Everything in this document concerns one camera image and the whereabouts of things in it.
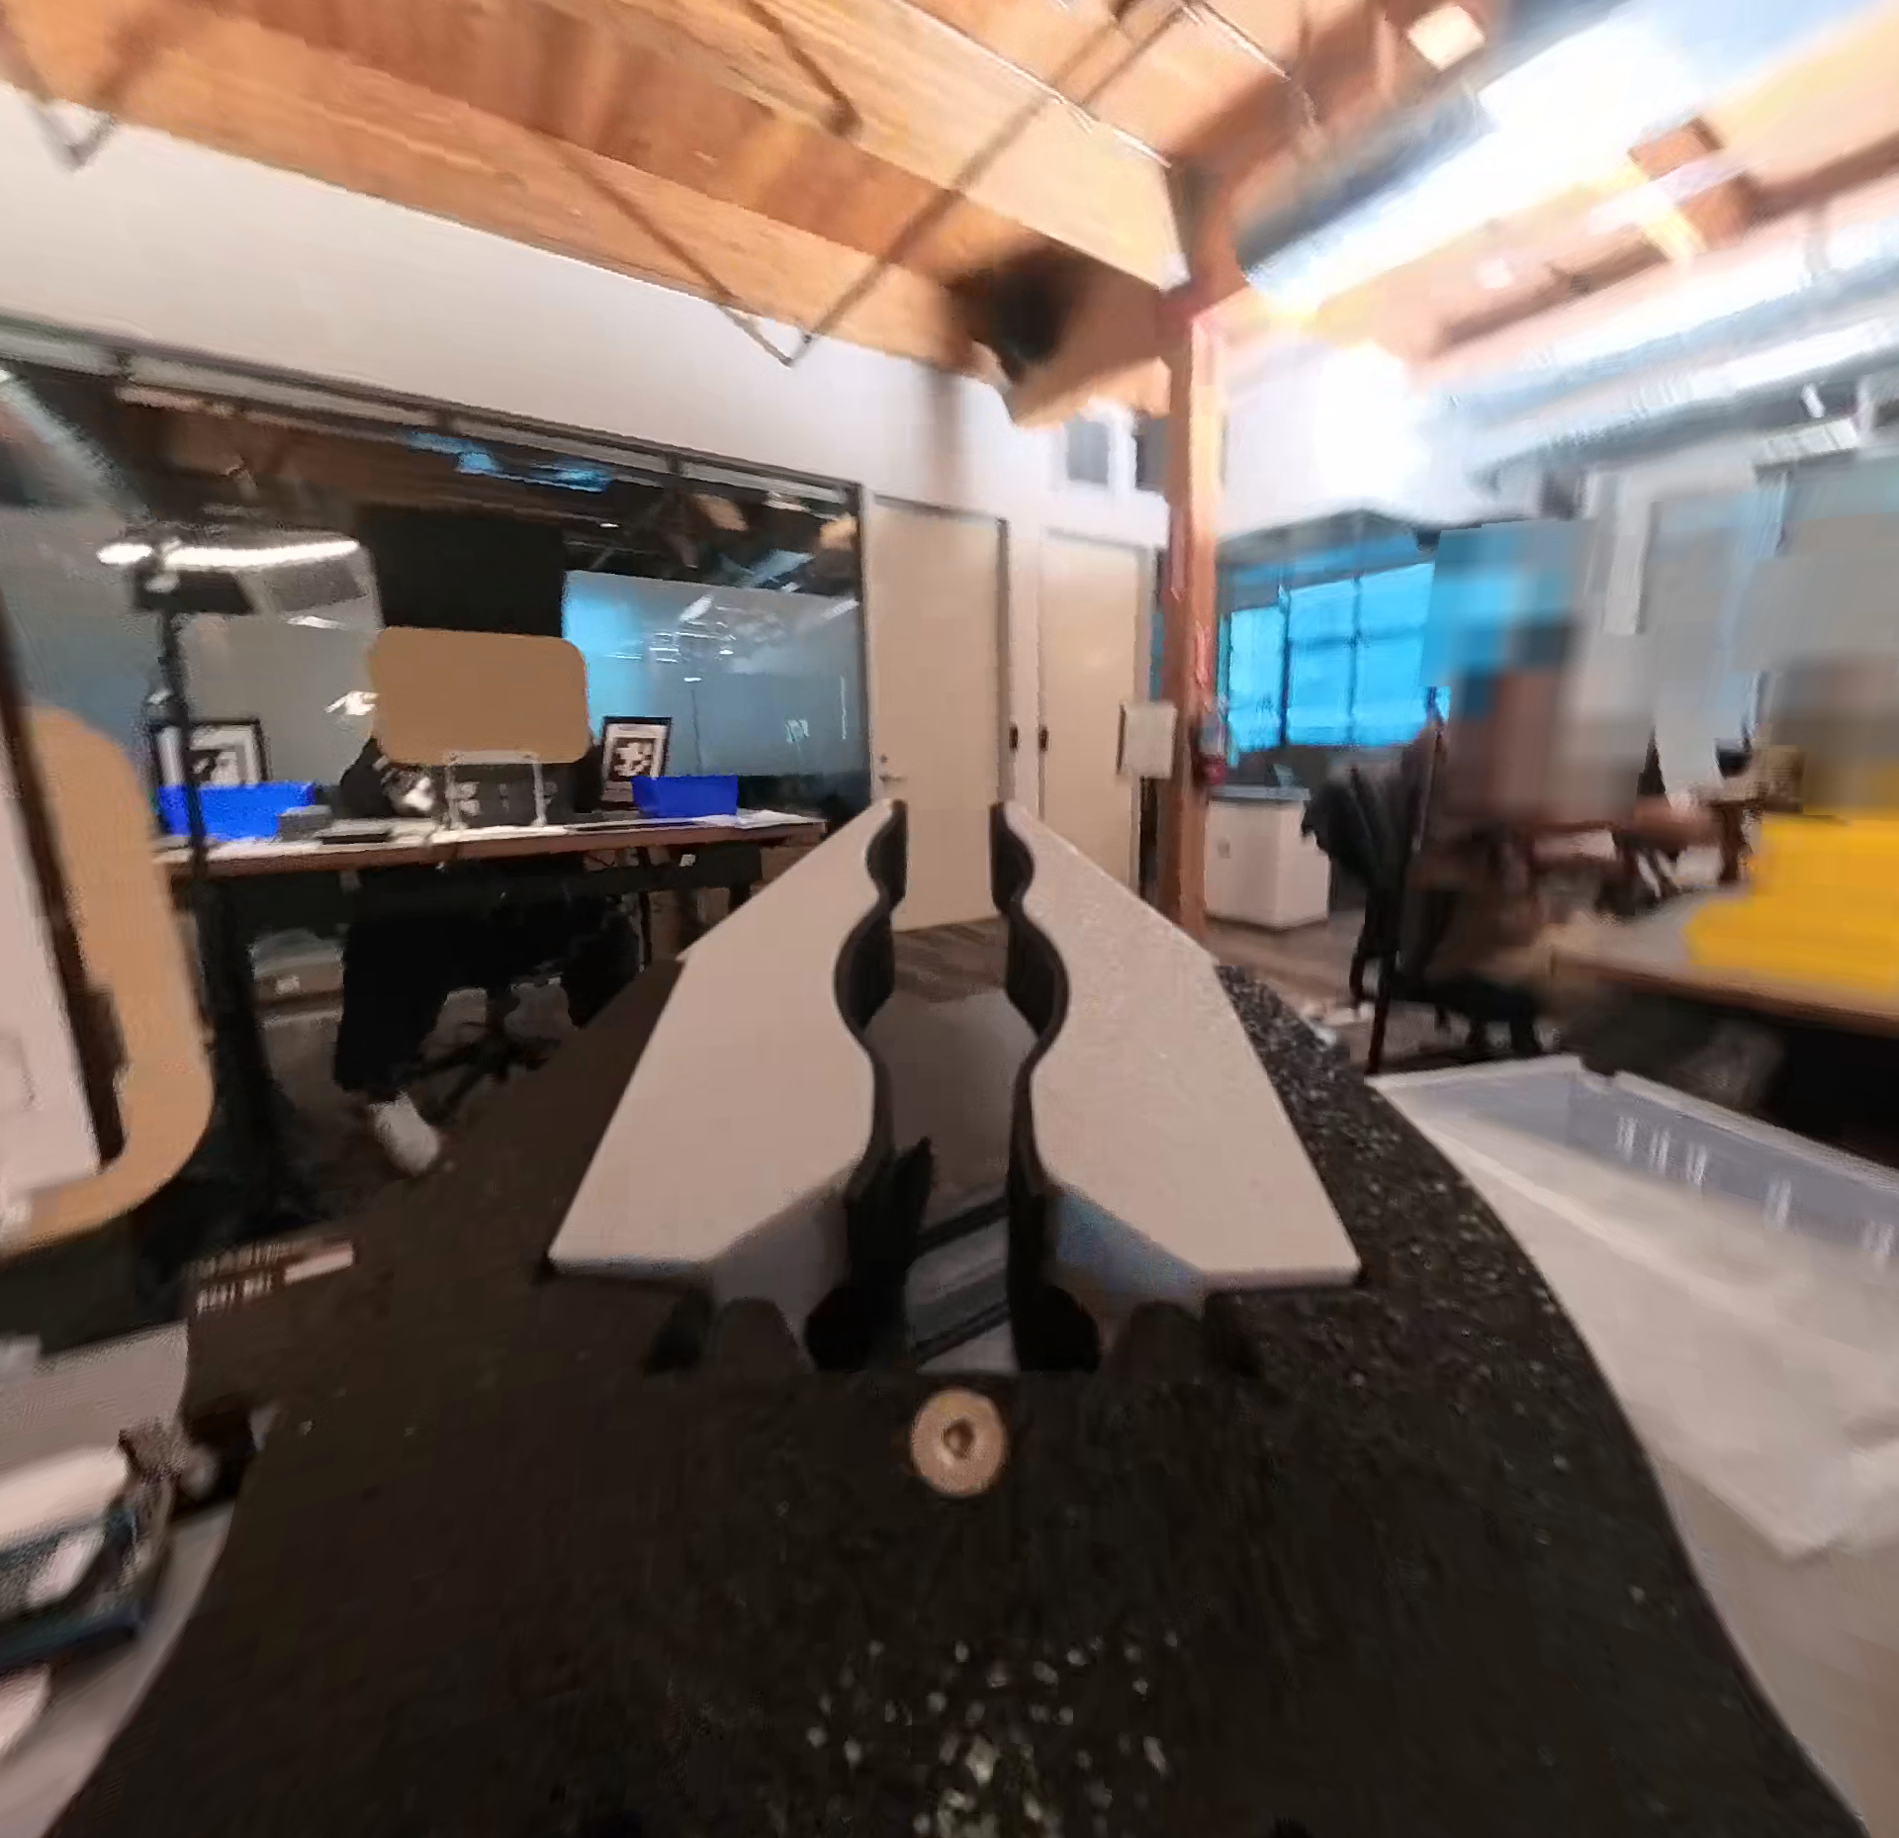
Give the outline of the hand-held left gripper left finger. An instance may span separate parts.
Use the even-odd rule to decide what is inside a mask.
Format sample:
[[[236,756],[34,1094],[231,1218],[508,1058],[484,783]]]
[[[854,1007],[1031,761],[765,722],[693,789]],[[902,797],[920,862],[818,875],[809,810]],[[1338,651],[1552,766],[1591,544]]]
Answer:
[[[906,886],[908,812],[877,802],[689,948],[552,1272],[765,1304],[825,1372],[899,1356],[936,1157],[869,1032]]]

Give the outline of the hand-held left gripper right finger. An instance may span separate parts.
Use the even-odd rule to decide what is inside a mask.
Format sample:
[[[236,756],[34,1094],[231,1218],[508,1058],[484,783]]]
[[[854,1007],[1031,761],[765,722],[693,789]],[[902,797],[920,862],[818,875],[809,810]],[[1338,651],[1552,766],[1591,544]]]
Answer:
[[[1094,1372],[1143,1310],[1350,1288],[1362,1261],[1214,956],[1025,808],[989,813],[1013,1077],[1019,1372]]]

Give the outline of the large clear plastic bin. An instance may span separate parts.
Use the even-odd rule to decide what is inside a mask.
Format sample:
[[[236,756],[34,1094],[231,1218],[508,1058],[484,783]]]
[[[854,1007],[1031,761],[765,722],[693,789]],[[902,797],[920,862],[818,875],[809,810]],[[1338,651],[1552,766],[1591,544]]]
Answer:
[[[1895,1545],[1895,1172],[1574,1056],[1371,1089],[1531,1255],[1660,1465],[1787,1560]]]

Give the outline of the white low cabinet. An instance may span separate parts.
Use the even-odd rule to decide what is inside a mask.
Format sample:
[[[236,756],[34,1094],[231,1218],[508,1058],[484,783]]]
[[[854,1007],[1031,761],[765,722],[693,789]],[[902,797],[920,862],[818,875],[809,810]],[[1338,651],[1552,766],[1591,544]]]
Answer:
[[[1333,863],[1301,823],[1307,789],[1223,788],[1206,813],[1204,904],[1213,920],[1291,931],[1331,915]]]

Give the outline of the small clear drawer cabinet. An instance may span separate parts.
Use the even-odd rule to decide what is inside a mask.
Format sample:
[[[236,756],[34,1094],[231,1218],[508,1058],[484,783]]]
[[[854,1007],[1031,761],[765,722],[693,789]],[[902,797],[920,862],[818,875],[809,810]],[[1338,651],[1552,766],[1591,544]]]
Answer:
[[[547,825],[547,783],[534,753],[445,753],[440,818],[447,828]]]

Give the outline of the long wooden desk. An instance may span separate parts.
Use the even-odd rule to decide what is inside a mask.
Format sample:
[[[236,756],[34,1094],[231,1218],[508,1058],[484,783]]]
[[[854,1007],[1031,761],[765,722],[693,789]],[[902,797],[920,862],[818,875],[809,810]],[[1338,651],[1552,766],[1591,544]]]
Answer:
[[[231,837],[205,848],[214,975],[254,975],[258,942],[340,939],[383,916],[476,915],[648,901],[763,884],[763,853],[825,837],[817,815],[740,810],[698,820],[622,818],[566,827],[448,832],[383,825],[355,840]]]

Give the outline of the black chair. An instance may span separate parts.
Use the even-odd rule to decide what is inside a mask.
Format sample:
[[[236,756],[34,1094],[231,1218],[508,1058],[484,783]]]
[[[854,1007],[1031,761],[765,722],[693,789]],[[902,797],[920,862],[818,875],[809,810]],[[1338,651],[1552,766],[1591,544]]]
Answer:
[[[1319,853],[1362,890],[1345,990],[1353,1005],[1371,1007],[1362,1060],[1370,1074],[1388,1064],[1398,1009],[1429,1010],[1438,1023],[1463,1021],[1475,1054],[1488,1052],[1494,1031],[1505,1032],[1514,1056],[1542,1052],[1531,990],[1454,953],[1453,927],[1459,915],[1476,913],[1476,888],[1440,882],[1429,870],[1438,756],[1438,739],[1426,737],[1392,764],[1355,764],[1314,789],[1300,823]]]

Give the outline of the pale door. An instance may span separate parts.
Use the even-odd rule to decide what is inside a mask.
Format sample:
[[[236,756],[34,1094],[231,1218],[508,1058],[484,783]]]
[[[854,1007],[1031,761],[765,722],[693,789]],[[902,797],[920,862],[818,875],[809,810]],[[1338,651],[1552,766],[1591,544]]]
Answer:
[[[1152,570],[1145,546],[1058,532],[1041,544],[1041,818],[1122,886],[1137,848],[1122,711],[1147,697]]]
[[[865,520],[873,792],[908,815],[896,926],[985,920],[1005,792],[1005,525],[890,499]]]

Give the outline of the black light stand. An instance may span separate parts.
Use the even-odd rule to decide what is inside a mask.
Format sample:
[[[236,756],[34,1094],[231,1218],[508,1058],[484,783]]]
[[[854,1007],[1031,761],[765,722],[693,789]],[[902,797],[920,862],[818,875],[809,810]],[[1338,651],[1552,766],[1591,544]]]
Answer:
[[[209,1007],[231,1172],[247,1185],[250,1223],[258,1234],[301,1229],[317,1220],[320,1210],[282,1138],[278,1089],[254,1007],[250,942],[207,866],[183,625],[198,617],[290,617],[347,606],[368,591],[368,560],[355,537],[340,533],[241,540],[201,525],[143,520],[103,544],[99,562],[124,575],[134,607],[157,624],[165,722],[178,739],[186,802],[188,906]]]

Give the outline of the wooden table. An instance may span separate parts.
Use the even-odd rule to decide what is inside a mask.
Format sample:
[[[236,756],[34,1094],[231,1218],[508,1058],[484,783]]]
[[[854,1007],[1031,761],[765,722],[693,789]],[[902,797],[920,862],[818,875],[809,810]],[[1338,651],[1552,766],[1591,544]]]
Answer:
[[[1591,916],[1552,930],[1556,968],[1571,981],[1600,981],[1649,995],[1694,1000],[1721,1010],[1750,1010],[1784,1021],[1858,1035],[1897,1035],[1895,995],[1787,981],[1759,971],[1724,971],[1694,962],[1692,916],[1740,898],[1740,890],[1689,892],[1630,919]]]

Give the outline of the glass partition window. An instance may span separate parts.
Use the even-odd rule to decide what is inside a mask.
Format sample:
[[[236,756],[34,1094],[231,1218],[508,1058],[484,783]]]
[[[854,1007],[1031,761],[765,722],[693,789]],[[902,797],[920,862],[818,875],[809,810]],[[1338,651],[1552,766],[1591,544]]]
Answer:
[[[154,615],[99,549],[143,520],[355,537],[368,591],[183,625],[197,719],[258,717],[273,780],[368,741],[383,628],[565,639],[591,722],[669,716],[669,774],[741,805],[867,805],[862,497],[620,436],[4,319],[4,612],[20,672],[155,780]]]

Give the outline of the yellow stack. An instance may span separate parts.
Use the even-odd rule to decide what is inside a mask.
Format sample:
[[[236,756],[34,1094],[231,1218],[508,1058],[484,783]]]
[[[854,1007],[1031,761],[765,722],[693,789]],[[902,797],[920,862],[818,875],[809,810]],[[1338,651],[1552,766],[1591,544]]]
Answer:
[[[1740,892],[1685,930],[1705,971],[1895,995],[1897,815],[1765,815]]]

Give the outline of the wooden post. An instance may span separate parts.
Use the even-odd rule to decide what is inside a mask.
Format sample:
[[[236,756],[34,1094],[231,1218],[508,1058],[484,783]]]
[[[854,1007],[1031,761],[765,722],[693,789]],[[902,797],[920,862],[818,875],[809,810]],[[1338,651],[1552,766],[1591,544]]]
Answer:
[[[1175,709],[1175,745],[1158,795],[1155,851],[1155,904],[1194,941],[1206,931],[1207,786],[1196,753],[1198,728],[1214,706],[1223,417],[1218,331],[1200,313],[1184,322],[1170,356],[1159,647],[1161,700]]]

